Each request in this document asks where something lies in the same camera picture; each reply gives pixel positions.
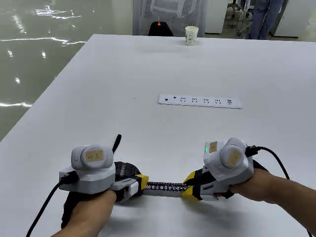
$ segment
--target label sticker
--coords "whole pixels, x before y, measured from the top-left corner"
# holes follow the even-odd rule
[[[103,150],[86,152],[85,159],[87,162],[103,160]]]
[[[215,151],[217,151],[217,142],[212,142],[209,144],[209,152],[212,153]]]
[[[241,158],[241,153],[237,150],[234,150],[232,154],[229,156],[226,163],[234,167],[237,164],[237,162],[240,160],[240,158]]]

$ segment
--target handwritten label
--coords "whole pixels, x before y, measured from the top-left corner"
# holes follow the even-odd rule
[[[103,160],[103,150],[86,152],[85,159],[87,162]]]

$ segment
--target yellow clip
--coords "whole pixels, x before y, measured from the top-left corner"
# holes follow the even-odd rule
[[[142,179],[142,182],[141,182],[141,190],[143,190],[145,187],[146,187],[146,184],[149,180],[149,177],[146,176],[146,175],[143,175],[143,174],[137,174],[136,175],[137,177],[140,177]]]
[[[193,196],[193,187],[188,187],[187,190],[185,190],[182,194],[181,197],[188,199],[188,200],[192,200],[192,201],[199,201],[199,199],[197,199],[195,196]]]
[[[193,179],[194,176],[195,176],[195,174],[196,174],[196,172],[193,171],[193,172],[192,172],[191,174],[189,174],[189,176],[183,181],[183,183],[186,182],[186,181],[188,181],[189,179]]]

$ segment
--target white table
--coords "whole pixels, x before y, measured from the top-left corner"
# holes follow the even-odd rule
[[[0,143],[1,236],[23,236],[70,165],[72,148],[122,142],[115,160],[151,181],[181,182],[203,165],[207,140],[267,146],[290,176],[316,188],[316,43],[94,35]],[[236,97],[243,109],[166,106],[160,93]],[[282,176],[270,154],[256,159]],[[34,230],[59,229],[58,190]],[[117,205],[100,236],[307,236],[276,205],[140,197]]]

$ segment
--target human wrist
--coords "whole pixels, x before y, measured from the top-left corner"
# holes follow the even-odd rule
[[[282,202],[282,200],[287,196],[287,189],[285,188],[287,181],[288,180],[277,176],[271,176],[267,196],[264,201],[280,205],[280,202]]]

